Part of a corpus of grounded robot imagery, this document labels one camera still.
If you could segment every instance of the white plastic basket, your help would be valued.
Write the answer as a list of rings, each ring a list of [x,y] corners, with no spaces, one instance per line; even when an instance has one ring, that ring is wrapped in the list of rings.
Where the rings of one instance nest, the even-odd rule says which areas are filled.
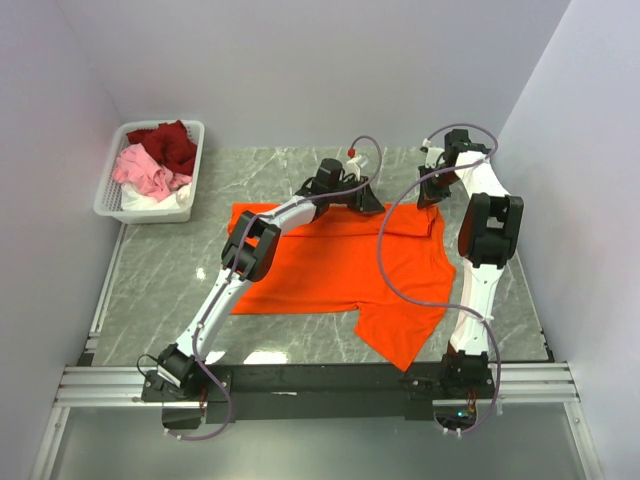
[[[116,168],[116,159],[122,150],[129,146],[127,133],[140,128],[157,128],[161,123],[173,123],[175,120],[159,120],[149,122],[131,122],[122,125],[115,133],[107,163],[102,172],[102,178],[98,185],[98,193],[93,202],[93,210],[103,217],[113,217],[122,223],[179,223],[186,222],[191,218],[191,207],[196,195],[196,185],[198,184],[198,172],[200,171],[200,159],[202,157],[202,146],[204,143],[204,125],[197,120],[182,120],[187,128],[189,139],[198,146],[196,152],[196,162],[193,168],[191,183],[191,196],[187,203],[174,210],[148,210],[125,212],[120,206],[122,198],[120,184],[116,182],[111,174]]]

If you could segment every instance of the orange shirt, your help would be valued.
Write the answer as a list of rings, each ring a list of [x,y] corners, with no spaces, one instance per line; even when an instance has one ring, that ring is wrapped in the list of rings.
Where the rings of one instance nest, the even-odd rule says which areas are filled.
[[[276,206],[234,204],[229,232],[243,211],[261,213]],[[383,218],[332,206],[315,222],[281,237],[269,273],[251,286],[233,313],[358,309],[355,333],[400,370],[406,370],[445,309],[405,302],[384,282],[376,261]],[[443,231],[444,220],[437,207],[396,208],[385,230],[382,258],[389,277],[402,292],[419,300],[449,301],[455,269],[444,252]]]

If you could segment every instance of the gray floor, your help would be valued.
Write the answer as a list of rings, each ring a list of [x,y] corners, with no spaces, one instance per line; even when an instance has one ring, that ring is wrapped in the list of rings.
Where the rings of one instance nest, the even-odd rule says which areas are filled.
[[[512,405],[462,440],[399,418],[237,422],[178,443],[156,409],[72,409],[52,478],[583,479],[562,404]]]
[[[371,149],[367,153],[373,160]],[[207,151],[202,158],[192,219],[174,225],[129,226],[101,313],[102,331],[94,365],[133,365],[142,353],[158,354],[188,325],[205,299],[220,264],[233,202],[286,201],[315,174],[320,160],[345,160],[338,148],[242,148]],[[373,190],[395,200],[417,178],[424,155],[414,148],[385,149]],[[457,233],[467,207],[458,183],[440,204],[447,227],[445,248],[458,274],[451,295],[462,290]],[[417,192],[408,197],[414,202]],[[506,267],[494,306],[492,327],[504,360],[546,360],[544,337],[520,262]],[[358,312],[316,315],[232,316],[213,345],[221,362],[339,363],[383,361],[353,333]],[[418,355],[439,360],[453,331],[450,310]]]

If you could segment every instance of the marble tabletop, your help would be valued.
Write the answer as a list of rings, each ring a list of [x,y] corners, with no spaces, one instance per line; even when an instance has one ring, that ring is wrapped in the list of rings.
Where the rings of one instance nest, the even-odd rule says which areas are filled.
[[[366,151],[372,161],[373,149]],[[191,220],[127,226],[102,311],[93,365],[131,366],[142,353],[157,355],[174,342],[204,301],[220,267],[234,202],[283,202],[312,176],[325,157],[346,160],[344,148],[234,148],[205,150]],[[387,148],[373,190],[395,200],[417,178],[424,154]],[[407,202],[415,202],[414,191]],[[459,301],[462,265],[457,233],[467,207],[460,185],[439,204],[444,244],[457,275],[451,301]],[[545,339],[517,255],[498,286],[492,328],[504,360],[547,360]],[[210,360],[223,363],[350,363],[384,359],[353,333],[358,312],[231,316]],[[437,361],[457,319],[450,310],[417,360]]]

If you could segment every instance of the clothes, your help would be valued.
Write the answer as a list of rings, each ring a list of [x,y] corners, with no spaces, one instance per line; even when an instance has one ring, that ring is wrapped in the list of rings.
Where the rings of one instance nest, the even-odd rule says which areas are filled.
[[[112,173],[118,183],[132,183],[142,195],[161,202],[182,185],[191,183],[191,177],[174,174],[159,166],[140,144],[125,148],[116,159]]]
[[[135,185],[131,183],[123,183],[122,199],[120,207],[125,212],[140,210],[177,210],[187,204],[187,200],[191,196],[191,184],[188,183],[173,192],[167,198],[158,202],[153,197],[142,195]]]
[[[127,133],[129,143],[141,143],[151,158],[174,173],[193,175],[198,147],[189,140],[187,128],[178,120],[161,123],[154,130],[141,129]]]
[[[276,207],[235,204],[240,214]],[[315,222],[281,237],[267,276],[254,284],[235,314],[327,313],[359,309],[355,333],[406,370],[445,313],[405,302],[384,283],[376,262],[383,215],[364,216],[331,207]],[[455,269],[449,264],[437,207],[400,205],[385,230],[383,259],[395,285],[413,298],[447,302]]]

